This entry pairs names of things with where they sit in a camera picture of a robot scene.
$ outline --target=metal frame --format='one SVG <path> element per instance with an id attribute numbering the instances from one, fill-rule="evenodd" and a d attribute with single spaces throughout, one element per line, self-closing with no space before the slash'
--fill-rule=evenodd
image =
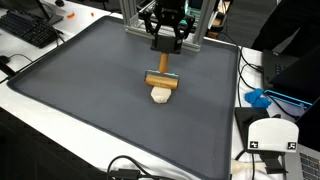
<path id="1" fill-rule="evenodd" d="M 214 13 L 213 10 L 215 8 L 216 1 L 219 0 L 203 0 L 196 32 L 194 34 L 189 34 L 189 37 L 183 41 L 182 48 L 194 52 L 200 51 L 209 21 L 212 17 L 212 14 Z M 139 20 L 136 0 L 119 0 L 119 2 L 126 31 L 138 36 L 150 39 L 153 38 L 146 32 L 144 22 L 142 20 Z M 148 8 L 154 3 L 155 2 L 152 1 L 145 8 Z M 171 30 L 170 28 L 162 27 L 160 29 L 160 33 L 164 35 L 173 35 L 173 30 Z"/>

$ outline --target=gray mat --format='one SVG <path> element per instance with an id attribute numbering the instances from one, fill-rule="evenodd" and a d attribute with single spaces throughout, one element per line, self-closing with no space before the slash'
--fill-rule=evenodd
<path id="1" fill-rule="evenodd" d="M 170 55 L 180 86 L 159 105 L 144 76 L 157 69 L 160 53 L 117 21 L 101 18 L 8 86 L 201 179 L 227 179 L 237 49 L 206 42 L 200 53 Z"/>

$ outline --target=white table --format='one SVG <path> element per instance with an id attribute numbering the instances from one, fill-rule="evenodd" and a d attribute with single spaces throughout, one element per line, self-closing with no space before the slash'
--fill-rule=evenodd
<path id="1" fill-rule="evenodd" d="M 54 4 L 54 0 L 47 0 L 47 2 Z M 65 35 L 63 37 L 66 40 L 75 36 L 99 17 L 110 15 L 109 12 L 70 3 L 68 1 L 65 1 L 65 4 L 66 5 L 64 7 L 57 10 L 57 13 L 63 15 L 65 18 L 63 21 L 55 24 L 54 27 L 64 32 Z M 66 18 L 66 15 L 71 14 L 72 12 L 75 13 L 75 17 L 71 19 Z M 121 18 L 121 15 L 119 14 L 112 14 L 111 16 Z M 1 30 L 0 34 L 0 55 L 10 56 L 12 54 L 20 53 L 28 56 L 32 60 L 36 60 L 56 47 L 56 43 L 54 42 L 44 49 L 38 49 Z M 251 63 L 261 63 L 260 52 L 246 48 L 244 48 L 243 52 L 246 59 Z M 18 70 L 28 63 L 29 62 L 23 57 L 16 56 L 12 58 L 8 65 L 12 69 Z M 243 72 L 243 76 L 252 86 L 261 87 L 262 80 L 259 73 L 250 68 L 246 68 Z M 0 80 L 5 77 L 6 76 L 0 72 Z M 246 88 L 245 85 L 241 83 L 241 96 L 244 96 L 244 94 L 249 91 L 250 89 Z M 167 163 L 166 161 L 127 144 L 126 142 L 123 142 L 103 131 L 20 95 L 10 90 L 5 83 L 0 84 L 0 94 L 0 106 L 3 109 L 98 168 L 106 169 L 109 162 L 114 157 L 118 155 L 128 155 L 146 165 L 148 167 L 147 170 L 150 171 L 151 174 L 169 176 L 177 179 L 198 179 L 197 177 Z M 243 106 L 250 106 L 243 98 L 241 101 Z M 292 108 L 285 104 L 282 105 L 284 105 L 285 108 L 289 107 L 296 112 L 299 111 L 298 108 Z M 268 111 L 270 115 L 281 113 L 275 106 L 271 106 Z M 243 147 L 239 131 L 236 122 L 234 121 L 232 157 L 235 157 L 242 149 Z M 245 154 L 241 160 L 250 162 L 251 156 Z M 127 160 L 116 161 L 113 167 L 134 168 L 134 166 Z M 251 170 L 243 171 L 234 175 L 233 179 L 251 179 L 251 174 Z M 282 179 L 282 175 L 270 176 L 265 175 L 263 172 L 256 172 L 256 179 Z"/>

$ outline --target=white device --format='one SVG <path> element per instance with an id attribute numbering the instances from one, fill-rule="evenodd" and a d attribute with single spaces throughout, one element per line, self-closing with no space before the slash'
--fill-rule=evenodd
<path id="1" fill-rule="evenodd" d="M 294 153 L 299 128 L 291 121 L 279 118 L 260 119 L 249 126 L 248 149 Z"/>

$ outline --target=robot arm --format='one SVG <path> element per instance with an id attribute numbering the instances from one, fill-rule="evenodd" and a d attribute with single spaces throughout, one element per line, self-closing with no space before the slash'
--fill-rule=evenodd
<path id="1" fill-rule="evenodd" d="M 140 13 L 144 19 L 147 33 L 155 36 L 151 49 L 178 54 L 181 51 L 182 40 L 186 39 L 191 31 L 195 17 L 185 14 L 185 0 L 155 0 L 155 2 L 153 8 L 145 9 Z M 151 24 L 152 14 L 156 16 L 158 21 L 155 28 Z M 183 19 L 187 21 L 187 27 L 181 33 L 179 24 Z M 161 26 L 172 27 L 175 37 L 159 35 Z"/>

